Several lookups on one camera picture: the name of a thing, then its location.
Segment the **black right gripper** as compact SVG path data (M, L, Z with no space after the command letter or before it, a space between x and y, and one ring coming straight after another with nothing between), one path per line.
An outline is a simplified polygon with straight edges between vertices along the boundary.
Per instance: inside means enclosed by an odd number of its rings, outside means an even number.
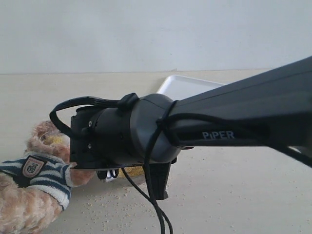
M169 197L166 191L167 182L171 165L176 163L176 161L177 158L169 163L149 164L150 182L155 200L165 200Z

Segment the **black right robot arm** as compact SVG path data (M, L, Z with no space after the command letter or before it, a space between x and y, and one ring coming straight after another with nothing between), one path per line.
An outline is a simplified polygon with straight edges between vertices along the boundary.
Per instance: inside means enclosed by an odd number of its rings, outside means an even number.
M155 199L167 198L171 164L195 146L267 146L312 164L312 59L174 101L126 95L116 107L77 109L70 160L106 171L149 163Z

